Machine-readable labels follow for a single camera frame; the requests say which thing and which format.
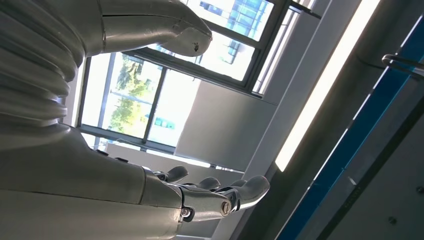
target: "silver robot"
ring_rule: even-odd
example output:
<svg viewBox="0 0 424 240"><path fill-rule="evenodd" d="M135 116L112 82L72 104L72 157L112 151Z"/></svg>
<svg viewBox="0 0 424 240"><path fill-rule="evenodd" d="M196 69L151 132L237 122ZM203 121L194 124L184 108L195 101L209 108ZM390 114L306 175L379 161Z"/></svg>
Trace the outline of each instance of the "silver robot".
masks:
<svg viewBox="0 0 424 240"><path fill-rule="evenodd" d="M165 240L268 191L257 176L221 187L91 150L58 123L85 57L157 43L199 56L212 32L179 0L0 0L0 239Z"/></svg>

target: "metal bolt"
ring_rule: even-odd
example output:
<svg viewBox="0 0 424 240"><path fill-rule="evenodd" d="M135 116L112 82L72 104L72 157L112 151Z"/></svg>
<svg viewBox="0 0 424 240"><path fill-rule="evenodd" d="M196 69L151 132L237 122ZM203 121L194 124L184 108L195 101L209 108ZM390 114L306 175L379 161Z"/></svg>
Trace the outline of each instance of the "metal bolt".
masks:
<svg viewBox="0 0 424 240"><path fill-rule="evenodd" d="M221 214L225 217L230 214L231 204L229 201L224 201L221 206Z"/></svg>
<svg viewBox="0 0 424 240"><path fill-rule="evenodd" d="M181 216L184 218L187 218L188 216L190 216L190 209L188 208L183 208L181 209Z"/></svg>
<svg viewBox="0 0 424 240"><path fill-rule="evenodd" d="M424 187L423 186L417 186L415 190L420 195L424 194Z"/></svg>
<svg viewBox="0 0 424 240"><path fill-rule="evenodd" d="M391 225L396 225L398 223L398 220L394 216L388 217L388 223Z"/></svg>

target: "light strip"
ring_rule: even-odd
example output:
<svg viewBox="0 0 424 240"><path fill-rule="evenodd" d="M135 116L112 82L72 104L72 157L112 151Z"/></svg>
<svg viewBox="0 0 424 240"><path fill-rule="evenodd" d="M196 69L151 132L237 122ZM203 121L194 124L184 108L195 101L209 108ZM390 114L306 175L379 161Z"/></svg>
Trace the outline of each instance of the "light strip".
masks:
<svg viewBox="0 0 424 240"><path fill-rule="evenodd" d="M289 164L379 2L380 0L362 0L356 9L275 160L281 171Z"/></svg>

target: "green foliage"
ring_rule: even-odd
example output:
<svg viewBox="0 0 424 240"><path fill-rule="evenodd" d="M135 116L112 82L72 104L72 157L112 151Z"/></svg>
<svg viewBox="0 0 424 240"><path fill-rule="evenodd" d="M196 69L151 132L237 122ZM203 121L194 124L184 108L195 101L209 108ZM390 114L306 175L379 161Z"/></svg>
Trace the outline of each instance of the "green foliage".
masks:
<svg viewBox="0 0 424 240"><path fill-rule="evenodd" d="M122 55L123 64L119 72L116 89L125 95L141 98L151 91L151 80L140 80L143 62L135 62L128 55ZM121 97L118 107L113 111L110 129L120 133L141 136L146 128L147 118L143 105L126 97Z"/></svg>

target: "glass window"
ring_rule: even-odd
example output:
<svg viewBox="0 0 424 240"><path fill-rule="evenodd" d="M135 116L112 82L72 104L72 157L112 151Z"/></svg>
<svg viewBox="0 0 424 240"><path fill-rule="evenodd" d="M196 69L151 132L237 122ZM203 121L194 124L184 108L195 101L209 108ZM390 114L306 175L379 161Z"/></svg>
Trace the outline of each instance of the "glass window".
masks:
<svg viewBox="0 0 424 240"><path fill-rule="evenodd" d="M308 9L312 9L314 7L316 0L293 0L293 2L296 2L302 6L307 7Z"/></svg>
<svg viewBox="0 0 424 240"><path fill-rule="evenodd" d="M239 32L240 34L258 41L261 38L264 26L270 17L271 10L274 4L266 0L181 0L199 17L208 20L219 26L235 31L230 20L236 20L240 14L257 19L260 24L252 27L252 24L247 27L252 28L254 34L249 32Z"/></svg>
<svg viewBox="0 0 424 240"><path fill-rule="evenodd" d="M189 117L200 80L167 70L148 136L149 141L176 147Z"/></svg>
<svg viewBox="0 0 424 240"><path fill-rule="evenodd" d="M142 138L162 67L122 53L109 61L110 54L91 59L82 123Z"/></svg>
<svg viewBox="0 0 424 240"><path fill-rule="evenodd" d="M255 48L235 41L217 32L212 33L213 40L207 51L201 56L187 57L166 50L160 51L179 59L195 63L219 74L227 75L235 80L242 81L251 62ZM238 44L236 52L233 54L229 53L231 42ZM163 49L156 44L149 45L148 47L155 50Z"/></svg>
<svg viewBox="0 0 424 240"><path fill-rule="evenodd" d="M87 143L89 148L91 148L93 150L98 149L100 151L106 150L106 146L109 142L109 140L107 140L106 138L93 136L93 135L86 134L86 133L81 133L81 135L84 138L84 140Z"/></svg>
<svg viewBox="0 0 424 240"><path fill-rule="evenodd" d="M103 137L98 137L98 136L90 135L87 133L81 133L81 135L82 137L84 137L84 140L87 143L87 145L93 150L98 149L100 151L106 152L108 144L115 144L118 146L134 149L134 150L141 149L139 146L135 146L135 145L124 143L124 142L109 140Z"/></svg>
<svg viewBox="0 0 424 240"><path fill-rule="evenodd" d="M264 94L298 17L299 14L297 12L290 9L287 11L281 27L278 30L277 36L269 50L268 56L265 59L265 63L260 71L259 77L253 87L254 93Z"/></svg>
<svg viewBox="0 0 424 240"><path fill-rule="evenodd" d="M238 44L228 42L226 51ZM202 57L187 59L198 63ZM139 138L147 132L147 141L175 147L192 109L200 80L178 71L163 71L163 67L126 54L101 54L91 58L87 91L82 112L82 124ZM163 83L158 91L159 81ZM120 146L122 141L134 141L123 135L118 141L83 134L92 149L104 151L107 143Z"/></svg>

